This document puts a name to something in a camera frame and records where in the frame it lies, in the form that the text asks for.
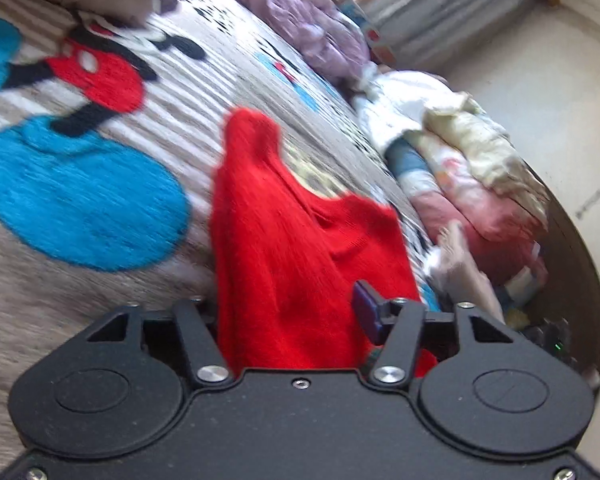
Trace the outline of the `red knit sweater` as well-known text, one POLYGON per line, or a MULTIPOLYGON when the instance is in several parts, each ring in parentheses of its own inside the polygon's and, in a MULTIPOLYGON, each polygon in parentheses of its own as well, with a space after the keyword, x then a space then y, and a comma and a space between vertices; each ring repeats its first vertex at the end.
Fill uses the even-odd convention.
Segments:
POLYGON ((307 190, 280 158, 281 137, 246 108, 224 127, 210 220, 221 353, 235 374, 360 367, 373 346, 351 306, 354 284, 419 297, 398 216, 370 198, 307 190))

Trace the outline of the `folded beige sweater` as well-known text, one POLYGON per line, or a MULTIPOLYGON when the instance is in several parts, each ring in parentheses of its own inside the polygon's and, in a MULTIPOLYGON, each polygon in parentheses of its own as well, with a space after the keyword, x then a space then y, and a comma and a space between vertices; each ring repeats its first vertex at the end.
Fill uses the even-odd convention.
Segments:
POLYGON ((504 322, 504 314, 491 282, 471 255, 462 224, 453 220, 440 232, 430 260, 430 281, 453 304, 474 304, 504 322))

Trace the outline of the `pile of folded quilts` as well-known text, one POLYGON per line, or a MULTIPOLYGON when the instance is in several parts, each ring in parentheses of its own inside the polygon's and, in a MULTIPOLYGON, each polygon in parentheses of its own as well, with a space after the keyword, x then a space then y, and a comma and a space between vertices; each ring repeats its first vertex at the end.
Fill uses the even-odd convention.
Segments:
POLYGON ((544 287, 547 190, 470 94, 427 73, 376 70, 352 106, 429 238, 458 222, 504 309, 522 307, 544 287))

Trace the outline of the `dark wooden bed headboard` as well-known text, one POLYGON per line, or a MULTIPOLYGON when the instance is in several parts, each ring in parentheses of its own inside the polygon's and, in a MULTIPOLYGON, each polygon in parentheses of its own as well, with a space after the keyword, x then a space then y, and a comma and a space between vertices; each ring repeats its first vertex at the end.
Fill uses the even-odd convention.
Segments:
POLYGON ((566 321, 570 356, 582 372, 600 374, 600 277, 568 212, 553 193, 548 197, 548 232, 540 241, 548 278, 526 313, 533 324, 566 321))

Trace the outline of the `colourful alphabet headboard panel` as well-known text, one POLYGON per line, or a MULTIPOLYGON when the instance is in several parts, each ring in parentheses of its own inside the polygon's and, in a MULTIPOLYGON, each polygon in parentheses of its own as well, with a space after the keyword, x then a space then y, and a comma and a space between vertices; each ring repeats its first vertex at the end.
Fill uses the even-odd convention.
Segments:
POLYGON ((336 7, 361 29, 365 40, 372 51, 372 58, 385 65, 396 64, 396 56, 382 39, 378 29, 368 19, 363 9, 354 0, 332 0, 336 7))

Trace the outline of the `purple crumpled duvet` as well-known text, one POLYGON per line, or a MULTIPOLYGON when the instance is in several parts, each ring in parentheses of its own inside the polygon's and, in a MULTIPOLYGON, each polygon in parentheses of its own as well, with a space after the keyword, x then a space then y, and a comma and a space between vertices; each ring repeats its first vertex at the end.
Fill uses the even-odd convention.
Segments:
POLYGON ((360 81, 370 68, 361 29, 332 0, 236 0, 328 81, 360 81))

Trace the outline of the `grey curtain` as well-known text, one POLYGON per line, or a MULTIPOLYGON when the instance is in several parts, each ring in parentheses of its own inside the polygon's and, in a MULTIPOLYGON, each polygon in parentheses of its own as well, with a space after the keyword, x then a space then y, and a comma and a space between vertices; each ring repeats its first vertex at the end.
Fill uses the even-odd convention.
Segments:
POLYGON ((435 72, 491 38, 538 0, 360 0, 399 70, 435 72))

